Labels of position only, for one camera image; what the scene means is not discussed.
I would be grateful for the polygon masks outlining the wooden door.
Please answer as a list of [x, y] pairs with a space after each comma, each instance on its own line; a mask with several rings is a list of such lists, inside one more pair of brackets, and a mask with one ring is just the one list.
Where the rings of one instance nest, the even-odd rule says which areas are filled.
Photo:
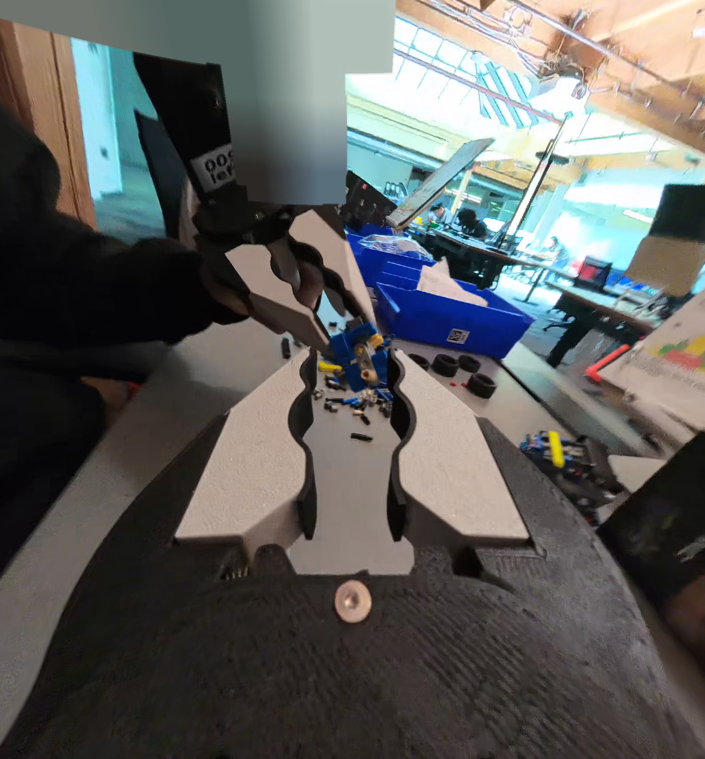
[[58, 209], [96, 228], [70, 39], [0, 18], [0, 101], [55, 157]]

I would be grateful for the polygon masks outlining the person's left hand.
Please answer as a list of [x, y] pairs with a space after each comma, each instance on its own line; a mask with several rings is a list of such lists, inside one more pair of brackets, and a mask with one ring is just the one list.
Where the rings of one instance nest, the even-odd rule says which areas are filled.
[[316, 311], [324, 291], [321, 271], [313, 263], [298, 257], [285, 240], [268, 244], [268, 251], [275, 276], [291, 286], [300, 304]]

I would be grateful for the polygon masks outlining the blue toy brick engine assembly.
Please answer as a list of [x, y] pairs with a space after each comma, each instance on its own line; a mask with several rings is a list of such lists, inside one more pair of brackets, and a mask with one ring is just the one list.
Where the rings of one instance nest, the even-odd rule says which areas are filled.
[[340, 376], [355, 393], [388, 386], [388, 348], [390, 340], [382, 336], [372, 321], [356, 318], [331, 337], [323, 354], [327, 363], [340, 366]]

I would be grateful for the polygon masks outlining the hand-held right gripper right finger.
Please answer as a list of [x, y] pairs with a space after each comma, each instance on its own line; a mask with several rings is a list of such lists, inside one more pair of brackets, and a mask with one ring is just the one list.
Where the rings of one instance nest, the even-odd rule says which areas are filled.
[[387, 373], [397, 436], [386, 496], [393, 540], [443, 548], [455, 562], [475, 549], [533, 549], [476, 413], [401, 349], [389, 350]]

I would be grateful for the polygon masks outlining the blue plastic bin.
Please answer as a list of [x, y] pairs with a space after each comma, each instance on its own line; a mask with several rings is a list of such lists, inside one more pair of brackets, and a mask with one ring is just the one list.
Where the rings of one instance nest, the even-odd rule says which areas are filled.
[[348, 232], [347, 242], [350, 244], [364, 283], [371, 289], [382, 280], [385, 274], [394, 274], [405, 279], [415, 279], [415, 281], [418, 281], [421, 268], [424, 265], [433, 265], [433, 263], [418, 261], [399, 255], [360, 249], [358, 243], [361, 238], [367, 235]]
[[468, 282], [460, 285], [486, 306], [433, 295], [415, 282], [393, 277], [380, 281], [374, 292], [389, 334], [411, 342], [503, 359], [527, 333], [535, 318], [496, 295]]

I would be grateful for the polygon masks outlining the white leaning board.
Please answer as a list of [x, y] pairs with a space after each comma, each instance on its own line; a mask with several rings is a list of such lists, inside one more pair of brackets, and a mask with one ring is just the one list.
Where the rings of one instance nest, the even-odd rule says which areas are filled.
[[407, 227], [442, 195], [446, 185], [456, 175], [466, 170], [472, 172], [478, 157], [494, 142], [494, 138], [483, 138], [464, 143], [450, 159], [429, 175], [416, 191], [386, 216], [385, 225], [395, 231]]

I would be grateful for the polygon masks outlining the black cardboard box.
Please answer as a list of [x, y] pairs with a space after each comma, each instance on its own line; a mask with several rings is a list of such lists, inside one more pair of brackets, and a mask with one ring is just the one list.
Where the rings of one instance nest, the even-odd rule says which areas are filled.
[[398, 206], [378, 191], [373, 185], [347, 170], [346, 201], [340, 209], [340, 216], [347, 228], [360, 232], [364, 227], [385, 228], [387, 218]]

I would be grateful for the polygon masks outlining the pile of loose toy bricks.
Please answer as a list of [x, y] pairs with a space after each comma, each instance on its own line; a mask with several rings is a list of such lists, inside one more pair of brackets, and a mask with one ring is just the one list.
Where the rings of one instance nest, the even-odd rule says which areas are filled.
[[323, 353], [313, 352], [315, 368], [308, 374], [310, 403], [324, 412], [338, 413], [347, 408], [363, 425], [369, 426], [374, 412], [389, 421], [393, 416], [393, 393], [389, 386], [353, 392], [340, 376], [340, 366], [327, 363]]

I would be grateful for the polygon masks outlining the person's black clothing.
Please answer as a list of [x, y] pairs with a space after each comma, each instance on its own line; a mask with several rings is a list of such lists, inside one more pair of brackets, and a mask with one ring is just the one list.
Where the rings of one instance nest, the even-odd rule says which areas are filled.
[[0, 577], [106, 430], [74, 377], [0, 363]]

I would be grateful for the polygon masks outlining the person's left forearm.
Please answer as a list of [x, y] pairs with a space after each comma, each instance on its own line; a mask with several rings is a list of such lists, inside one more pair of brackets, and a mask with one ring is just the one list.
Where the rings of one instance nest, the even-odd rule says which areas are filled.
[[215, 299], [198, 253], [128, 245], [57, 210], [57, 162], [0, 103], [0, 338], [57, 348], [175, 344], [247, 318]]

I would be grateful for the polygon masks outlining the clear plastic bag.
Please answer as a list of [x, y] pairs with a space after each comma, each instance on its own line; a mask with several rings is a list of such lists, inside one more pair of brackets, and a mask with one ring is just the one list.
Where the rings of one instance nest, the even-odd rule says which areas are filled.
[[360, 249], [399, 255], [418, 261], [434, 263], [434, 258], [419, 242], [407, 236], [368, 234], [358, 243]]

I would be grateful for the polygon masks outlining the white paper sheet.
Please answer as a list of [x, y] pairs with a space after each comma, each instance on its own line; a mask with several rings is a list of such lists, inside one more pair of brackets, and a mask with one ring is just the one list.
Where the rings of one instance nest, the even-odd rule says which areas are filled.
[[429, 295], [439, 296], [482, 308], [488, 306], [488, 302], [485, 298], [476, 293], [465, 290], [457, 280], [452, 278], [446, 259], [435, 262], [432, 266], [424, 265], [421, 268], [421, 274], [416, 289], [428, 293]]

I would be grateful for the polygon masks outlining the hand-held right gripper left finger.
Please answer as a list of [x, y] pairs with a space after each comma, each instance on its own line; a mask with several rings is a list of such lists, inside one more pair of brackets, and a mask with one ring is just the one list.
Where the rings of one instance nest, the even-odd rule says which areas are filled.
[[264, 545], [311, 540], [318, 519], [312, 453], [318, 354], [304, 348], [227, 413], [176, 529], [182, 544]]

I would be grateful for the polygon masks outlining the orange angled bar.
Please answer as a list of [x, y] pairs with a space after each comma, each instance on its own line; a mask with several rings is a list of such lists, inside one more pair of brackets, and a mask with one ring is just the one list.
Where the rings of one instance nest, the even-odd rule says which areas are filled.
[[632, 346], [624, 344], [614, 349], [610, 353], [606, 354], [605, 356], [603, 356], [601, 359], [596, 361], [594, 364], [590, 365], [585, 370], [585, 378], [591, 383], [600, 385], [602, 383], [602, 376], [601, 376], [602, 370], [605, 367], [613, 364], [614, 361], [616, 361], [622, 355], [630, 351], [631, 348]]

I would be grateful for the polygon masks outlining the partly built blue toy chassis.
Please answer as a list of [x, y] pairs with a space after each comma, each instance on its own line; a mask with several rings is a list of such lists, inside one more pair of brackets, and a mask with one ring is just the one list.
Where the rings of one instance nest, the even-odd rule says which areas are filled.
[[577, 507], [602, 507], [624, 491], [607, 447], [589, 436], [543, 430], [526, 435], [518, 448]]

